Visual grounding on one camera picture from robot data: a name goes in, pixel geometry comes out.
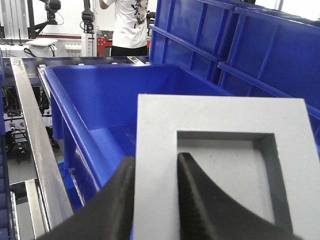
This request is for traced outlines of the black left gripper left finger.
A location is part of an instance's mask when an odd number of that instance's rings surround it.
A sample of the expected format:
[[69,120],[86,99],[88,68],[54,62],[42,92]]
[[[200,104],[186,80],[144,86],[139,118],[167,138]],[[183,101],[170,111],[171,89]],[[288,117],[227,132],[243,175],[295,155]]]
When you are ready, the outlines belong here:
[[129,240],[134,216],[136,160],[122,159],[103,188],[40,240]]

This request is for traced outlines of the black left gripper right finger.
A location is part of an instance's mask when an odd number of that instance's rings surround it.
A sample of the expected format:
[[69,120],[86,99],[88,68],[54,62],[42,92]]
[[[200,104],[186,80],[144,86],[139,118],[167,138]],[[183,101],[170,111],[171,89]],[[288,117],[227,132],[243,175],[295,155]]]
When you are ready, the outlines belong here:
[[298,240],[225,193],[188,152],[177,155],[178,209],[183,240]]

